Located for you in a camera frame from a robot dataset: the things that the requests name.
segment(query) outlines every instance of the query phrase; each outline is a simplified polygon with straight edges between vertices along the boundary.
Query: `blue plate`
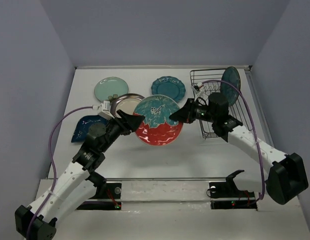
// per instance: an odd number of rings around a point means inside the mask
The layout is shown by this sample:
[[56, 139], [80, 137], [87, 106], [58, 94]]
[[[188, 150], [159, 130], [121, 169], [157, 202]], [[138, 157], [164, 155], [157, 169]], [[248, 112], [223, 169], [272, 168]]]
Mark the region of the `blue plate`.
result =
[[84, 141], [88, 133], [89, 127], [95, 123], [107, 125], [108, 121], [99, 115], [83, 116], [77, 123], [71, 142]]
[[[225, 70], [221, 80], [230, 83], [240, 91], [240, 76], [234, 66], [230, 66]], [[231, 86], [222, 82], [220, 84], [220, 92], [228, 99], [230, 107], [236, 103], [239, 93]]]
[[185, 96], [186, 89], [178, 78], [162, 76], [153, 82], [151, 93], [153, 95], [165, 95], [178, 103]]

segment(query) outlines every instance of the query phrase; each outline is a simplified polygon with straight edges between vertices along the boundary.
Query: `gray wall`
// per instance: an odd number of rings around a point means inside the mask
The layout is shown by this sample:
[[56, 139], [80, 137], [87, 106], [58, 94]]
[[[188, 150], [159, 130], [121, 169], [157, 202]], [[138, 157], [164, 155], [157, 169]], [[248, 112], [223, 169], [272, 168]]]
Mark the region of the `gray wall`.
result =
[[41, 0], [75, 66], [251, 65], [288, 0]]
[[310, 226], [310, 0], [291, 0], [253, 76], [275, 146], [304, 159], [309, 189], [300, 197]]
[[47, 140], [74, 68], [38, 0], [0, 0], [0, 240], [16, 240], [14, 211], [46, 176]]

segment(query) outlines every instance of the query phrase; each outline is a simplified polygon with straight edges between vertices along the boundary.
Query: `plate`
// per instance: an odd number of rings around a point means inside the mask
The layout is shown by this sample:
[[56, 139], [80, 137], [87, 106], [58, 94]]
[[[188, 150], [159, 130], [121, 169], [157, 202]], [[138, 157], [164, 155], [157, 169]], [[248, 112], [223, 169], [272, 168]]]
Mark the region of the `plate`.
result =
[[113, 96], [114, 94], [122, 96], [123, 94], [128, 93], [128, 85], [123, 79], [111, 76], [104, 78], [97, 83], [94, 93], [95, 97], [102, 102], [108, 100], [108, 97]]
[[151, 93], [153, 95], [165, 95], [178, 103], [185, 96], [186, 89], [178, 78], [162, 76], [153, 82]]
[[112, 102], [110, 107], [110, 113], [118, 118], [120, 118], [120, 116], [117, 114], [118, 110], [122, 110], [125, 113], [132, 115], [134, 113], [136, 106], [143, 99], [144, 97], [139, 94], [135, 93], [124, 94]]
[[[230, 83], [240, 91], [240, 76], [238, 70], [234, 66], [230, 66], [225, 70], [221, 80]], [[220, 92], [228, 99], [229, 106], [232, 106], [236, 103], [239, 93], [231, 86], [222, 82], [220, 84]]]
[[77, 123], [71, 142], [82, 142], [85, 140], [89, 127], [96, 123], [107, 125], [108, 121], [99, 115], [83, 116]]
[[177, 103], [164, 95], [144, 98], [135, 108], [134, 115], [145, 119], [135, 132], [139, 139], [152, 146], [172, 143], [180, 134], [182, 122], [172, 121], [169, 116], [179, 110]]

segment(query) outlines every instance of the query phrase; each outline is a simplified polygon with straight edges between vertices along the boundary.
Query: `plate with bird design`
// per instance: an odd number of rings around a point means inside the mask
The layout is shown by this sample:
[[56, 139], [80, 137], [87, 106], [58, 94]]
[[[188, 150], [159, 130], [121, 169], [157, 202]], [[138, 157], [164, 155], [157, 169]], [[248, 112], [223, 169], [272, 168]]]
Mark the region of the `plate with bird design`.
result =
[[135, 108], [134, 115], [145, 116], [135, 132], [139, 139], [152, 146], [172, 143], [180, 134], [182, 122], [172, 121], [169, 116], [179, 110], [170, 97], [153, 95], [144, 98]]

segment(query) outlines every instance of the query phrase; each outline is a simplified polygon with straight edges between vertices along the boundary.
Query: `dish rack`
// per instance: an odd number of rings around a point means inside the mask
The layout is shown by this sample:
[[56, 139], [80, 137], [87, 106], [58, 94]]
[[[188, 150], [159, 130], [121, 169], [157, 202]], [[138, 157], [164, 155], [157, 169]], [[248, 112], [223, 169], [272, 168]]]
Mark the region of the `dish rack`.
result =
[[[221, 80], [222, 75], [226, 68], [215, 68], [215, 69], [200, 69], [190, 71], [190, 82], [191, 86], [198, 82], [204, 82], [206, 80]], [[214, 92], [220, 92], [220, 82], [209, 82], [204, 83], [205, 93], [202, 98], [208, 104], [208, 96]], [[238, 97], [234, 105], [229, 107], [229, 114], [234, 118], [241, 121], [250, 131], [252, 126], [248, 117], [248, 113], [245, 104], [241, 98]], [[214, 133], [212, 124], [210, 122], [203, 122], [199, 120], [201, 133], [204, 139], [217, 138], [218, 136]]]

